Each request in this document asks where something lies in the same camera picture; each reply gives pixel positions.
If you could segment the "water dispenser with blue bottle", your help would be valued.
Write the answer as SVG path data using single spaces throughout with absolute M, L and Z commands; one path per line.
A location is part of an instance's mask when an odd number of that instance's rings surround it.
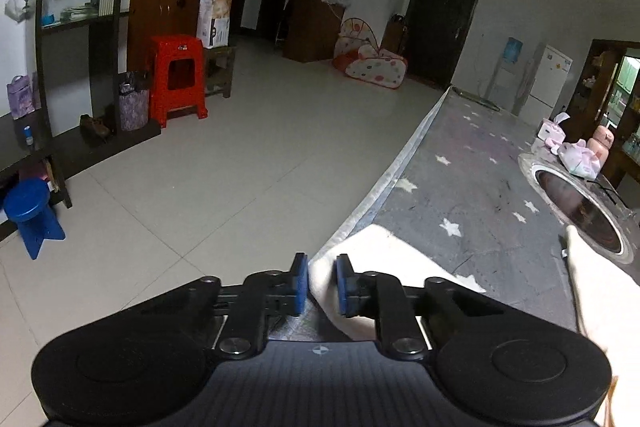
M 517 38 L 506 40 L 485 91 L 489 102 L 506 110 L 512 109 L 518 89 L 518 60 L 522 47 L 523 43 Z

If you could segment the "purple patterned waste bin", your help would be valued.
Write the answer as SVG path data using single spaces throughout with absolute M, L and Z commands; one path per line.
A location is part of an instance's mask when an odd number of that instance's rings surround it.
M 136 131 L 149 119 L 149 81 L 140 72 L 124 72 L 118 76 L 120 129 Z

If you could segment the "cream knit sweater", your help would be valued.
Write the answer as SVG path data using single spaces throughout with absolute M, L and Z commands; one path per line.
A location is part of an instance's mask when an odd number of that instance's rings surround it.
M 566 228 L 566 262 L 577 303 L 579 332 L 597 343 L 610 360 L 614 383 L 597 413 L 605 426 L 639 424 L 639 285 L 630 275 L 593 251 L 573 225 Z M 329 321 L 352 340 L 374 338 L 371 319 L 346 319 L 338 309 L 334 262 L 346 254 L 355 270 L 378 271 L 406 286 L 442 277 L 483 294 L 472 275 L 454 275 L 381 225 L 369 225 L 310 264 L 309 289 Z

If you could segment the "red plastic stool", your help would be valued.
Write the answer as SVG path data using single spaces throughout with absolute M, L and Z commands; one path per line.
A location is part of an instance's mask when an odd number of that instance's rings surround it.
M 194 108 L 198 118 L 208 116 L 200 39 L 183 34 L 152 37 L 150 65 L 150 116 L 160 127 L 166 127 L 176 110 Z

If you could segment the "blue plastic stool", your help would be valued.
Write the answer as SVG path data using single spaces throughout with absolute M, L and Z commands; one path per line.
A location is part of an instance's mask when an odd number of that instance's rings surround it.
M 64 241 L 66 234 L 49 205 L 46 181 L 29 178 L 15 185 L 3 199 L 6 217 L 17 226 L 30 259 L 36 260 L 46 239 Z

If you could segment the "polka dot play tent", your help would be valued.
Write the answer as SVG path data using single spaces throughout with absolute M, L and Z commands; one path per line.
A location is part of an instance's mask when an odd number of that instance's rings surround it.
M 332 66 L 348 78 L 396 90 L 407 72 L 407 61 L 380 48 L 371 27 L 361 18 L 351 17 L 341 24 Z

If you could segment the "dark display shelf cabinet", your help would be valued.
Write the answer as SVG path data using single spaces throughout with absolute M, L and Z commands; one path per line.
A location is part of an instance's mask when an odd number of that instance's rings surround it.
M 151 38 L 196 37 L 200 0 L 28 0 L 27 63 L 35 85 L 32 141 L 17 144 L 17 158 L 3 168 L 12 178 L 44 162 L 55 202 L 69 202 L 66 180 L 163 128 L 150 116 Z M 120 129 L 118 76 L 140 72 L 149 81 L 148 123 Z

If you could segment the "white paper milk carton box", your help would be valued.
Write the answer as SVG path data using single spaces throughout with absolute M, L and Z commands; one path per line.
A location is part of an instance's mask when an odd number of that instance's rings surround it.
M 229 43 L 231 5 L 232 0 L 200 0 L 196 36 L 204 49 Z

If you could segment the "white refrigerator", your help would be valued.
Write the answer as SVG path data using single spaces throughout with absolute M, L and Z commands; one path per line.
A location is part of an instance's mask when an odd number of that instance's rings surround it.
M 531 126 L 549 118 L 572 65 L 573 60 L 564 53 L 548 44 L 540 44 L 518 89 L 514 105 L 516 116 Z

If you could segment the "grey star-patterned table cover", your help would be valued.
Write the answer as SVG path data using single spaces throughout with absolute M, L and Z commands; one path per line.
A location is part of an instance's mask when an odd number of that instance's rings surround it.
M 536 141 L 532 127 L 446 92 L 314 259 L 369 225 L 381 225 L 447 272 L 472 275 L 487 297 L 574 329 L 568 225 L 527 182 L 518 165 L 523 153 L 566 171 Z M 629 233 L 631 265 L 605 259 L 639 285 L 637 215 L 579 180 Z

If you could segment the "pink thermos bottle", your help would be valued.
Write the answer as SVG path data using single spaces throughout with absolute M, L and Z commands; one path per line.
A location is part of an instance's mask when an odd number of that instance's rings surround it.
M 587 147 L 594 155 L 596 155 L 601 167 L 604 166 L 605 161 L 608 159 L 608 153 L 610 153 L 614 139 L 615 136 L 613 132 L 608 129 L 608 127 L 604 127 L 602 124 L 599 124 L 596 130 L 594 130 L 592 137 L 587 142 Z

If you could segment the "black eyeglasses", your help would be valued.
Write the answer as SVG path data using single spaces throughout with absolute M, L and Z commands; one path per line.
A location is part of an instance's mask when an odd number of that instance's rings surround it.
M 620 196 L 620 193 L 618 193 L 614 187 L 612 187 L 610 184 L 606 184 L 606 183 L 602 183 L 599 180 L 594 180 L 594 181 L 590 181 L 590 184 L 599 187 L 599 190 L 605 194 L 606 196 L 608 196 L 609 199 L 612 200 L 612 202 L 614 202 L 614 204 L 616 205 L 620 205 L 622 207 L 628 208 L 628 205 L 626 204 L 626 202 L 622 199 L 622 196 Z

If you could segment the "pink tissue pack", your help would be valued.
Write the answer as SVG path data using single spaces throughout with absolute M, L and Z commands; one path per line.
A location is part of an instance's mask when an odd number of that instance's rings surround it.
M 544 143 L 553 155 L 558 153 L 562 143 L 565 141 L 566 133 L 561 128 L 563 121 L 569 120 L 570 115 L 561 112 L 553 119 L 544 118 L 537 131 L 537 139 Z
M 585 140 L 576 143 L 564 142 L 560 145 L 558 156 L 565 169 L 573 176 L 594 181 L 601 170 L 601 163 Z

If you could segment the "round induction cooktop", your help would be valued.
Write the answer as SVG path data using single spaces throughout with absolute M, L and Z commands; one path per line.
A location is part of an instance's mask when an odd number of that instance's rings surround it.
M 518 156 L 518 165 L 564 225 L 574 225 L 582 239 L 603 257 L 631 265 L 634 247 L 629 233 L 582 181 L 531 153 Z

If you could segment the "dark wooden door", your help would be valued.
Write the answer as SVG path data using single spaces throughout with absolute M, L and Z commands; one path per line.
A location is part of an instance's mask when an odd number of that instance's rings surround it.
M 409 76 L 439 89 L 450 86 L 478 0 L 409 0 L 402 55 Z

